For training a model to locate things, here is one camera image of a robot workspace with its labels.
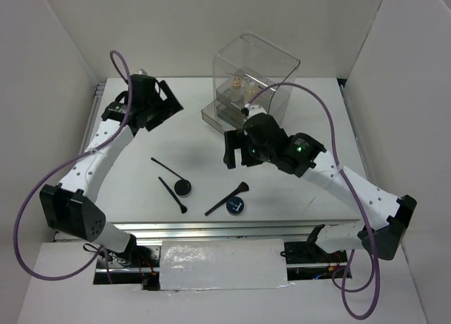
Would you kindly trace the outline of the small gold cap bottle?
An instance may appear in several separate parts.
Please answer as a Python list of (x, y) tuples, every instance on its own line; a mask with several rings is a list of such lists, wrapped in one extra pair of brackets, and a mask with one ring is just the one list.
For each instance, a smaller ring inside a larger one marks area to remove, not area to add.
[(235, 77), (232, 83), (231, 101), (237, 102), (242, 99), (242, 78)]

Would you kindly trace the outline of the cream foundation bottle gold collar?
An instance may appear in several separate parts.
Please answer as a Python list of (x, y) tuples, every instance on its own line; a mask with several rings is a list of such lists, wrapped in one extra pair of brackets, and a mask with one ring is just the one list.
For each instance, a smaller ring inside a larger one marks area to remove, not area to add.
[(255, 82), (249, 82), (246, 86), (246, 102), (250, 102), (252, 97), (258, 92), (258, 86)]

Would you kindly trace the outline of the black thin makeup brush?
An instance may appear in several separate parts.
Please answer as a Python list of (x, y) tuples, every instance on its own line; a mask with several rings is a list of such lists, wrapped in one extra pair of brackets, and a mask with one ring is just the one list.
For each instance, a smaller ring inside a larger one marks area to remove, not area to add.
[(158, 164), (159, 166), (161, 166), (162, 168), (164, 168), (168, 172), (174, 174), (174, 176), (178, 177), (180, 180), (186, 180), (183, 176), (181, 176), (180, 174), (178, 174), (177, 172), (175, 172), (174, 170), (172, 170), (171, 168), (169, 168), (168, 166), (166, 166), (162, 162), (158, 161), (156, 158), (151, 157), (150, 159), (151, 159), (151, 161), (155, 162), (156, 164)]

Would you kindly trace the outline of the blue round jar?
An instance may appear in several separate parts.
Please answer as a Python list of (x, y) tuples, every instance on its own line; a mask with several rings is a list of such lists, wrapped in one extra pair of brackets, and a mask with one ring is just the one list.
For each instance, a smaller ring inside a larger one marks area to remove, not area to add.
[(234, 196), (227, 200), (226, 209), (231, 216), (241, 216), (245, 210), (245, 202), (239, 196)]

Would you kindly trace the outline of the clear acrylic makeup organizer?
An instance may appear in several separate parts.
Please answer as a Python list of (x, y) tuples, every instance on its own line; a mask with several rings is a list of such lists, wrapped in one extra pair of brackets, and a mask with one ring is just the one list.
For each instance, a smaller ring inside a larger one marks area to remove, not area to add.
[(214, 98), (201, 110), (202, 120), (221, 134), (238, 129), (245, 121), (242, 109), (264, 90), (253, 103), (282, 123), (292, 89), (268, 86), (293, 83), (300, 65), (297, 56), (277, 44), (252, 32), (242, 33), (213, 58)]

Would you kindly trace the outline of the black round compact jar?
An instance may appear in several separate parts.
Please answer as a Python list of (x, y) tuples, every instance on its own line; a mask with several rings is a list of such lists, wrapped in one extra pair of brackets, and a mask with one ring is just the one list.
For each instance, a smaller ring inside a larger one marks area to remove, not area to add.
[(188, 197), (192, 192), (192, 185), (188, 180), (179, 179), (174, 184), (174, 191), (177, 196), (185, 198)]

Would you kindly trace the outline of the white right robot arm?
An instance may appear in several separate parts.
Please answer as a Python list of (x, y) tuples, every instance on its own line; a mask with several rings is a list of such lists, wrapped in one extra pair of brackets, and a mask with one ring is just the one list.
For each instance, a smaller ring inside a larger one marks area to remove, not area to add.
[(224, 134), (223, 161), (236, 167), (235, 150), (247, 167), (273, 164), (278, 170), (302, 178), (327, 191), (355, 211), (360, 219), (342, 225), (317, 225), (308, 236), (307, 255), (323, 261), (336, 251), (364, 249), (384, 261), (394, 259), (406, 233), (416, 200), (398, 197), (369, 182), (305, 133), (287, 135), (275, 119), (258, 113), (242, 128)]

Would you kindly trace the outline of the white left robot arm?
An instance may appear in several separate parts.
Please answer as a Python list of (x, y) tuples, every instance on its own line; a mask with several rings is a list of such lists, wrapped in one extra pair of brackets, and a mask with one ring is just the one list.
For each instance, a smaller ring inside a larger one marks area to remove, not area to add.
[(121, 92), (105, 108), (87, 155), (77, 160), (57, 185), (44, 185), (39, 192), (51, 229), (105, 247), (124, 267), (149, 250), (137, 245), (134, 235), (106, 220), (95, 204), (99, 190), (139, 130), (151, 131), (183, 109), (164, 80), (134, 74), (131, 84), (131, 90)]

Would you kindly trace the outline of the black fan makeup brush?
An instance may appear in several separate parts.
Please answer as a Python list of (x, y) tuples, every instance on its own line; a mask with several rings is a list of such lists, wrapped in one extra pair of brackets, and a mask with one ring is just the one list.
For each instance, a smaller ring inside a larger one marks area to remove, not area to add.
[(246, 182), (241, 182), (236, 189), (234, 189), (230, 194), (228, 194), (226, 197), (222, 198), (218, 203), (216, 203), (214, 206), (212, 206), (208, 211), (204, 213), (205, 216), (210, 215), (213, 213), (216, 209), (218, 209), (220, 206), (224, 205), (230, 198), (237, 196), (239, 193), (242, 192), (248, 192), (249, 191), (249, 185)]

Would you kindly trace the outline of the black small makeup brush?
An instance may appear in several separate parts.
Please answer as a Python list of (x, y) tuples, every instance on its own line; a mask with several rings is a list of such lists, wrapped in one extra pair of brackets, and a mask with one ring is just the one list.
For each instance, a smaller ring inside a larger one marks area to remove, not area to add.
[(158, 177), (159, 181), (161, 182), (161, 184), (166, 188), (166, 190), (168, 191), (168, 193), (171, 195), (171, 197), (175, 200), (175, 202), (177, 203), (177, 205), (180, 208), (180, 212), (182, 214), (187, 213), (187, 207), (185, 205), (183, 205), (179, 198), (176, 196), (175, 192), (168, 186), (168, 184), (163, 180), (162, 177)]

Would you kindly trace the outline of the aluminium frame rail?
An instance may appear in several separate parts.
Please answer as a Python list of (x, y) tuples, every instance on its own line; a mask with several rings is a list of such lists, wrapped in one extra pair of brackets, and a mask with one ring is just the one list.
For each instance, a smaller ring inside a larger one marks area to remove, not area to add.
[(304, 238), (320, 224), (339, 225), (351, 223), (351, 219), (337, 220), (270, 220), (170, 222), (170, 223), (116, 223), (115, 226), (142, 241), (201, 240), (201, 239), (250, 239), (257, 237)]

